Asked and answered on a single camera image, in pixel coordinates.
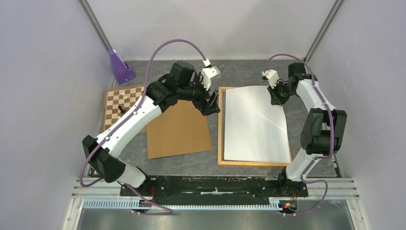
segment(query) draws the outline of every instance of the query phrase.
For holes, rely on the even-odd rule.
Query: chessboard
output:
[[[102,133],[110,128],[123,116],[118,106],[128,111],[141,97],[143,90],[144,85],[132,85],[106,90],[100,132]]]

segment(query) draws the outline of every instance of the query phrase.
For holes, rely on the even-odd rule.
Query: wall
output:
[[[0,3],[0,229],[61,229],[110,63],[79,3]]]
[[[406,2],[345,1],[310,64],[348,114],[341,150],[371,229],[403,229]]]
[[[127,60],[149,60],[183,38],[211,59],[305,57],[334,0],[88,0],[107,38]],[[171,44],[156,59],[200,59]]]

